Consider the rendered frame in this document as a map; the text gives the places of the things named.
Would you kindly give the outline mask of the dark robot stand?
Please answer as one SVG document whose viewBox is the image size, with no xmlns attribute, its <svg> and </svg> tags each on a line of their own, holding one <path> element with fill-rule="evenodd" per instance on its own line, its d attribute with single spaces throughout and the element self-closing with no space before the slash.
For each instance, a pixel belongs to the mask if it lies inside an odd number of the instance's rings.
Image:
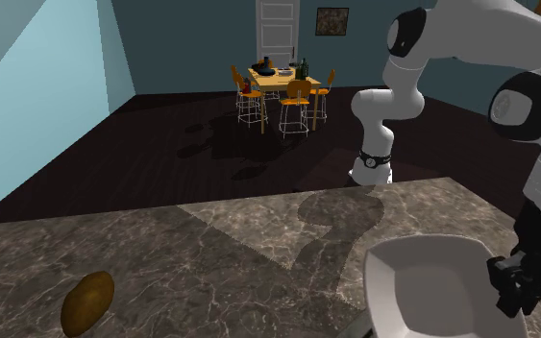
<svg viewBox="0 0 541 338">
<path fill-rule="evenodd" d="M 294 192 L 305 192 L 340 188 L 347 185 L 348 171 L 353 167 L 357 152 L 335 148 L 320 160 L 293 188 Z M 444 177 L 433 169 L 408 163 L 391 164 L 393 181 L 417 181 Z"/>
</svg>

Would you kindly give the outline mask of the wooden dining table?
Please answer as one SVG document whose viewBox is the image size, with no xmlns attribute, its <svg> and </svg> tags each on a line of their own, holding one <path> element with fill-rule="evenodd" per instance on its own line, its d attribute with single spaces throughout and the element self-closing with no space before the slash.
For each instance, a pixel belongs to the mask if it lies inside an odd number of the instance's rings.
<svg viewBox="0 0 541 338">
<path fill-rule="evenodd" d="M 265 132 L 265 118 L 267 117 L 267 108 L 265 105 L 265 93 L 267 91 L 284 91 L 286 93 L 286 87 L 287 84 L 293 80 L 307 80 L 311 82 L 311 90 L 322 88 L 321 83 L 316 81 L 315 79 L 311 77 L 306 77 L 305 79 L 299 79 L 296 77 L 299 70 L 297 68 L 290 67 L 291 74 L 290 75 L 284 75 L 281 70 L 278 68 L 274 68 L 275 73 L 272 75 L 260 75 L 254 68 L 249 68 L 250 75 L 252 76 L 253 80 L 258 86 L 259 91 L 261 92 L 261 116 L 262 116 L 262 122 L 261 122 L 261 133 Z M 313 115 L 314 116 L 314 109 L 317 107 L 318 101 L 314 97 L 314 105 L 313 105 Z M 312 127 L 308 127 L 310 131 L 315 131 L 317 126 L 317 122 L 312 122 Z"/>
</svg>

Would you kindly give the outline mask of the white panelled door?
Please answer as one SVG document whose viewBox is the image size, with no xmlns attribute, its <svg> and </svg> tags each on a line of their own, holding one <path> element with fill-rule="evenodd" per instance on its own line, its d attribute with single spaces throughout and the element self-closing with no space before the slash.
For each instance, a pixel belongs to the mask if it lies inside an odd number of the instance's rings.
<svg viewBox="0 0 541 338">
<path fill-rule="evenodd" d="M 297 59 L 300 0 L 256 0 L 257 56 L 275 68 Z"/>
</svg>

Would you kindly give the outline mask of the dark framed wall picture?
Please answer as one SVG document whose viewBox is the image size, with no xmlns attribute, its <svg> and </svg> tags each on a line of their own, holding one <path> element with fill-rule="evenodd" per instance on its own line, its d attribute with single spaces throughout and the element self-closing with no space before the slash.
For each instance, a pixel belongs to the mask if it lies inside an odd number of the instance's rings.
<svg viewBox="0 0 541 338">
<path fill-rule="evenodd" d="M 345 36 L 348 17 L 348 8 L 318 8 L 315 34 L 317 36 Z"/>
</svg>

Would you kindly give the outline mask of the white square bowl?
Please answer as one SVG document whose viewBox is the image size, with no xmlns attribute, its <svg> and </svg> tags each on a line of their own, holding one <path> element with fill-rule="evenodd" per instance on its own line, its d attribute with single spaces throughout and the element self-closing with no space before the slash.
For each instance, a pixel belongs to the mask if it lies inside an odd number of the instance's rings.
<svg viewBox="0 0 541 338">
<path fill-rule="evenodd" d="M 363 283 L 375 338 L 529 338 L 525 320 L 496 307 L 492 253 L 479 240 L 410 235 L 366 251 Z"/>
</svg>

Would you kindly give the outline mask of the orange chair with metal legs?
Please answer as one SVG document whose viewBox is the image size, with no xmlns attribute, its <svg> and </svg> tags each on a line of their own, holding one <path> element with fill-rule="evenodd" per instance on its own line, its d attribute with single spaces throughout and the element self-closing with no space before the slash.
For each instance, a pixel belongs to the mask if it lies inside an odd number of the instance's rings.
<svg viewBox="0 0 541 338">
<path fill-rule="evenodd" d="M 293 80 L 287 84 L 286 97 L 280 100 L 279 131 L 283 137 L 295 133 L 308 135 L 307 107 L 310 91 L 311 82 L 307 80 Z"/>
<path fill-rule="evenodd" d="M 314 95 L 315 99 L 318 101 L 317 107 L 314 109 L 314 116 L 312 117 L 312 122 L 316 123 L 318 120 L 327 120 L 327 95 L 331 92 L 332 84 L 335 77 L 335 70 L 332 69 L 328 77 L 327 88 L 318 88 L 313 89 L 311 94 Z"/>
<path fill-rule="evenodd" d="M 258 61 L 259 68 L 273 68 L 273 62 L 268 58 L 264 57 L 262 60 Z M 265 98 L 269 100 L 280 100 L 280 92 L 279 91 L 267 91 L 265 93 Z"/>
<path fill-rule="evenodd" d="M 238 73 L 234 65 L 231 66 L 231 70 L 236 86 L 237 121 L 250 127 L 252 124 L 262 121 L 261 92 L 254 90 L 251 80 Z"/>
</svg>

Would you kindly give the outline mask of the brown potato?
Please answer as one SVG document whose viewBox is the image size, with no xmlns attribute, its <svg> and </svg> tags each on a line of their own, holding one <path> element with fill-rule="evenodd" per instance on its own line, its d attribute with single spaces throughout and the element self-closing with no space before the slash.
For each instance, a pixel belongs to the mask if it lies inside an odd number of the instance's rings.
<svg viewBox="0 0 541 338">
<path fill-rule="evenodd" d="M 93 327 L 110 308 L 114 281 L 105 271 L 84 276 L 65 296 L 61 328 L 67 338 L 76 338 Z"/>
</svg>

